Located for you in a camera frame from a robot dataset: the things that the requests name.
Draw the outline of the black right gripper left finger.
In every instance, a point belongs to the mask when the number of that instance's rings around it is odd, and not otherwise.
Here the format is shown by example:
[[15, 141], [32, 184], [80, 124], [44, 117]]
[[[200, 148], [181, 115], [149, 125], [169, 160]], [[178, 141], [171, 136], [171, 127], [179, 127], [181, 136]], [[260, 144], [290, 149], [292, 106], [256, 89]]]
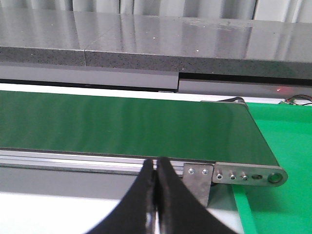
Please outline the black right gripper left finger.
[[155, 175], [153, 161], [145, 160], [134, 183], [110, 214], [89, 234], [153, 234]]

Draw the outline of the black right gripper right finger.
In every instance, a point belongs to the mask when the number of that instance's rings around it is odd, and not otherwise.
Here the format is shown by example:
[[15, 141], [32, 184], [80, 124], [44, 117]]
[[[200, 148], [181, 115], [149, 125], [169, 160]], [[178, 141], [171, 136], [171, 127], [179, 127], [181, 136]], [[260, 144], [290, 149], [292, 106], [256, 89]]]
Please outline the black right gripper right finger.
[[157, 160], [156, 199], [162, 234], [234, 234], [187, 189], [169, 159]]

